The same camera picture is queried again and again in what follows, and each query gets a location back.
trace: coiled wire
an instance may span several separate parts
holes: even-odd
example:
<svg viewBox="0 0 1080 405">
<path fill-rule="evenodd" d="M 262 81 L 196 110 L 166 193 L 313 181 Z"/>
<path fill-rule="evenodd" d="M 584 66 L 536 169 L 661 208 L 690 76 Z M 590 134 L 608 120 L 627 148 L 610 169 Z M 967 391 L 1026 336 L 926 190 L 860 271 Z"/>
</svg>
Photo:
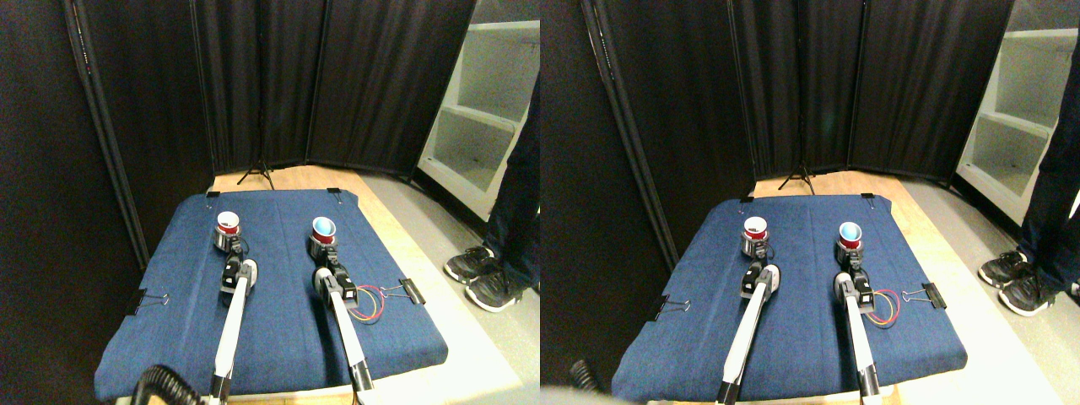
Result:
<svg viewBox="0 0 1080 405">
<path fill-rule="evenodd" d="M 593 372 L 589 369 L 589 364 L 584 360 L 573 362 L 570 366 L 570 379 L 573 387 L 585 392 L 600 392 L 600 386 L 593 377 Z"/>
<path fill-rule="evenodd" d="M 163 365 L 152 365 L 143 372 L 132 404 L 147 405 L 151 396 L 158 396 L 168 405 L 205 405 L 199 392 L 188 386 L 176 372 Z"/>
</svg>

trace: gray floor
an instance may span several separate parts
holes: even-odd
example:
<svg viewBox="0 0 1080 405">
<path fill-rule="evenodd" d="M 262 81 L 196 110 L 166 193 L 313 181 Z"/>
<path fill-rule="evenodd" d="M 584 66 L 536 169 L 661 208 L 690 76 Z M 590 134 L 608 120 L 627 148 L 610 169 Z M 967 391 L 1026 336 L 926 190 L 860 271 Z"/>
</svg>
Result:
<svg viewBox="0 0 1080 405">
<path fill-rule="evenodd" d="M 478 245 L 481 237 L 423 192 L 396 178 L 372 173 L 361 173 L 361 177 L 440 269 L 443 280 L 458 292 L 522 382 L 539 387 L 540 296 L 528 289 L 521 302 L 500 313 L 480 309 L 464 296 L 464 286 L 446 276 L 442 268 L 450 257 Z"/>
<path fill-rule="evenodd" d="M 1016 247 L 1016 241 L 991 224 L 973 206 L 947 190 L 924 180 L 901 178 L 937 230 L 956 251 L 963 264 L 975 271 L 999 253 Z M 1056 303 L 1032 318 L 1017 315 L 1000 305 L 998 291 L 980 283 L 998 303 L 998 309 L 1012 326 L 1039 368 L 1057 391 L 1062 402 L 1080 402 L 1080 306 L 1065 293 Z"/>
</svg>

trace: black sneaker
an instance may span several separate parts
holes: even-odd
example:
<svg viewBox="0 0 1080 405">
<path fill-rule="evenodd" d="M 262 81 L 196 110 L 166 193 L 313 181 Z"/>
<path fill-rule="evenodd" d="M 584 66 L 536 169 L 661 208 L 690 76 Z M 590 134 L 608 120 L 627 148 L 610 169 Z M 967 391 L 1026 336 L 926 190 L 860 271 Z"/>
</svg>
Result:
<svg viewBox="0 0 1080 405">
<path fill-rule="evenodd" d="M 1013 312 L 1024 316 L 1034 316 L 1054 305 L 1054 296 L 1057 292 L 1047 289 L 1036 274 L 1028 274 L 1009 283 L 998 292 L 1001 303 L 1009 307 Z"/>
<path fill-rule="evenodd" d="M 978 268 L 978 278 L 995 288 L 1004 288 L 1013 280 L 1029 273 L 1030 267 L 1022 264 L 1027 264 L 1027 256 L 1020 251 L 1009 251 L 983 264 Z"/>
<path fill-rule="evenodd" d="M 476 279 L 465 287 L 465 295 L 485 311 L 500 312 L 521 301 L 525 288 L 528 286 L 510 280 L 505 272 L 496 271 Z"/>
<path fill-rule="evenodd" d="M 484 246 L 470 247 L 464 254 L 454 256 L 443 266 L 443 271 L 458 283 L 469 285 L 476 278 L 495 272 L 495 254 Z"/>
</svg>

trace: binder clip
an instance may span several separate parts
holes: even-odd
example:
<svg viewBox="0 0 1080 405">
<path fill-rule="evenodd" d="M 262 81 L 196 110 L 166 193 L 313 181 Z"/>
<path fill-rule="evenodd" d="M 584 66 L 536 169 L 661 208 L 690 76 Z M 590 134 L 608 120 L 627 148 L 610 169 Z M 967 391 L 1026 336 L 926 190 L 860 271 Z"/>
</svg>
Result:
<svg viewBox="0 0 1080 405">
<path fill-rule="evenodd" d="M 863 197 L 863 200 L 866 200 L 867 204 L 870 204 L 870 210 L 874 210 L 874 193 L 873 192 L 864 192 L 864 193 L 862 193 L 860 195 Z"/>
<path fill-rule="evenodd" d="M 329 187 L 326 192 L 334 194 L 334 198 L 338 200 L 338 204 L 341 203 L 341 189 L 337 187 Z"/>
<path fill-rule="evenodd" d="M 664 294 L 664 295 L 660 296 L 660 298 L 657 299 L 657 302 L 656 302 L 656 306 L 657 306 L 657 315 L 652 318 L 651 322 L 660 321 L 660 315 L 662 315 L 662 314 L 664 314 L 666 312 L 674 312 L 674 311 L 686 312 L 686 311 L 690 310 L 690 300 L 689 299 L 687 299 L 687 300 L 685 300 L 683 302 L 679 302 L 679 301 L 672 301 L 669 298 L 671 298 L 671 294 Z M 669 305 L 672 306 L 672 307 L 675 307 L 675 308 L 665 309 Z"/>
<path fill-rule="evenodd" d="M 416 283 L 413 283 L 413 279 L 399 279 L 397 282 L 401 283 L 402 285 L 390 288 L 379 287 L 379 289 L 382 291 L 382 295 L 387 297 L 408 298 L 409 300 L 413 301 L 414 305 L 419 303 L 422 306 L 424 303 L 428 303 L 428 300 L 423 299 L 423 296 L 420 295 L 420 289 L 416 287 Z M 405 292 L 405 295 L 387 294 L 387 292 L 391 292 L 397 288 L 402 288 Z"/>
<path fill-rule="evenodd" d="M 150 303 L 143 303 L 143 298 L 144 297 L 157 298 L 158 300 L 153 301 L 153 302 L 150 302 Z M 135 314 L 138 314 L 139 308 L 150 307 L 150 306 L 157 306 L 157 305 L 167 306 L 168 305 L 168 294 L 161 295 L 161 296 L 149 295 L 149 294 L 146 294 L 146 288 L 139 288 L 137 292 L 135 292 L 134 295 L 132 295 L 131 299 L 127 300 L 127 312 L 125 314 L 127 314 L 127 315 L 135 315 Z"/>
<path fill-rule="evenodd" d="M 220 191 L 206 191 L 206 210 L 213 210 L 214 205 L 211 205 L 211 199 L 216 199 L 221 195 Z"/>
<path fill-rule="evenodd" d="M 922 292 L 927 293 L 927 298 L 912 298 L 912 297 L 908 297 L 909 295 L 915 295 L 915 294 L 919 294 L 919 293 L 922 293 Z M 922 289 L 919 289 L 917 292 L 910 292 L 910 293 L 908 293 L 908 292 L 901 292 L 901 293 L 903 293 L 903 295 L 904 295 L 904 302 L 909 302 L 909 301 L 927 301 L 927 302 L 930 302 L 931 305 L 933 305 L 935 309 L 937 309 L 937 308 L 941 308 L 941 309 L 948 308 L 948 306 L 945 305 L 945 299 L 942 298 L 942 293 L 937 291 L 937 286 L 934 285 L 934 283 L 922 283 Z"/>
</svg>

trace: blue denim mat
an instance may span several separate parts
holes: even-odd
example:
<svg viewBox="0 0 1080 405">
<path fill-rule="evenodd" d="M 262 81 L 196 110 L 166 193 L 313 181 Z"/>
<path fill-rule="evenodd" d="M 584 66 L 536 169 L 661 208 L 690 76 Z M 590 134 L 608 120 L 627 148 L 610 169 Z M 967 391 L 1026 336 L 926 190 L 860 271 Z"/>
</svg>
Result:
<svg viewBox="0 0 1080 405">
<path fill-rule="evenodd" d="M 94 375 L 97 399 L 131 395 L 139 375 L 153 364 L 164 364 L 199 392 L 210 392 L 228 310 L 218 297 L 225 253 L 211 240 L 222 211 L 240 215 L 242 237 L 251 245 L 247 257 L 259 265 L 240 329 L 231 393 L 348 384 L 337 324 L 311 287 L 314 262 L 305 247 L 311 220 L 326 216 L 337 222 L 340 260 L 356 284 L 392 287 L 405 276 L 356 207 L 356 195 L 339 195 L 341 203 L 326 190 L 188 198 L 176 210 L 139 286 L 150 295 L 168 294 L 170 302 L 124 319 Z M 362 310 L 369 308 L 369 302 L 361 302 Z M 353 325 L 373 378 L 446 361 L 446 342 L 428 311 L 408 298 L 388 298 L 375 325 Z"/>
<path fill-rule="evenodd" d="M 870 286 L 897 294 L 921 289 L 927 275 L 893 221 L 891 206 L 881 197 L 870 201 L 859 195 L 717 205 L 664 288 L 673 301 L 691 300 L 690 310 L 645 324 L 611 381 L 615 395 L 637 402 L 716 400 L 724 361 L 746 307 L 739 284 L 750 258 L 740 252 L 739 241 L 751 216 L 769 222 L 775 249 L 771 262 L 781 269 L 781 284 L 758 323 L 740 400 L 858 391 L 847 321 L 833 298 L 833 278 L 839 271 L 833 245 L 840 224 L 854 221 L 863 228 Z M 880 297 L 877 303 L 888 307 Z M 924 301 L 901 305 L 890 329 L 864 321 L 881 386 L 963 368 L 968 353 L 945 310 Z M 888 309 L 878 313 L 888 314 Z"/>
</svg>

